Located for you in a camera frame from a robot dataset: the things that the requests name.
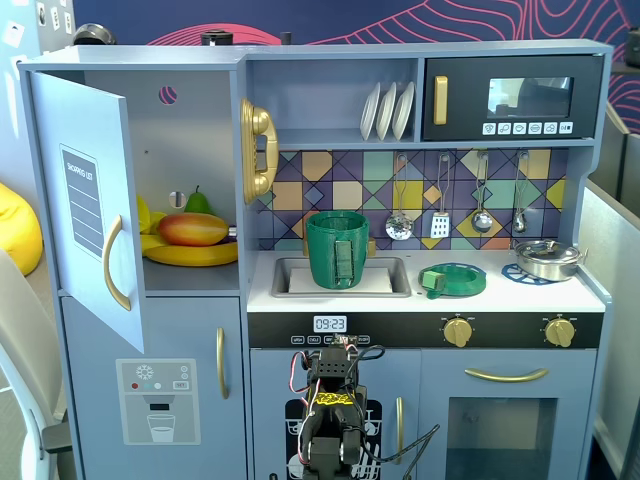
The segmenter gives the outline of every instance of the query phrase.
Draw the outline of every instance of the pot lid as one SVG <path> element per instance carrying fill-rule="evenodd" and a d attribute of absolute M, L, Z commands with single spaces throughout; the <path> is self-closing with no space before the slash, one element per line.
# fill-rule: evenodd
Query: pot lid
<path fill-rule="evenodd" d="M 555 240 L 533 240 L 516 247 L 516 253 L 538 263 L 567 264 L 580 258 L 577 248 Z"/>

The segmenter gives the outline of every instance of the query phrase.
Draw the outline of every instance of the yellow label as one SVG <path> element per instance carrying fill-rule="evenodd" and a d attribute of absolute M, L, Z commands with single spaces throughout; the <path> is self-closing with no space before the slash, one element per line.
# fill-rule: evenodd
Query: yellow label
<path fill-rule="evenodd" d="M 353 405 L 353 402 L 349 398 L 349 395 L 345 393 L 325 393 L 318 392 L 316 397 L 316 403 L 318 405 Z"/>

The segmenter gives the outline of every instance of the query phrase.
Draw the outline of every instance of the open cabinet door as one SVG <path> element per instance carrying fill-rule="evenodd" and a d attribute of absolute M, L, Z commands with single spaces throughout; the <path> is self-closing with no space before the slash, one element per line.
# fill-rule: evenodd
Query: open cabinet door
<path fill-rule="evenodd" d="M 60 286 L 144 352 L 144 274 L 124 97 L 31 75 Z"/>

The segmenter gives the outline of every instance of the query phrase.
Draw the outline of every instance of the saucepan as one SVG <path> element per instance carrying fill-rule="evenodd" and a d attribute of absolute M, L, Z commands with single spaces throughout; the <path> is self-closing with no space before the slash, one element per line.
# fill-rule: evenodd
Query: saucepan
<path fill-rule="evenodd" d="M 532 240 L 515 247 L 518 266 L 534 277 L 552 282 L 564 282 L 578 271 L 588 251 L 580 253 L 577 248 L 555 240 Z"/>

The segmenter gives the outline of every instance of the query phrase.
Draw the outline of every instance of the knob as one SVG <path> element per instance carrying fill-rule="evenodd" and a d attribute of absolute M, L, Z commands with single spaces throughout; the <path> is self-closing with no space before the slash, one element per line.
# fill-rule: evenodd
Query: knob
<path fill-rule="evenodd" d="M 571 339 L 576 334 L 576 329 L 569 320 L 556 318 L 549 322 L 544 329 L 544 334 L 549 342 L 566 348 L 571 345 Z"/>
<path fill-rule="evenodd" d="M 444 338 L 462 348 L 471 338 L 471 325 L 462 318 L 452 318 L 444 326 Z"/>

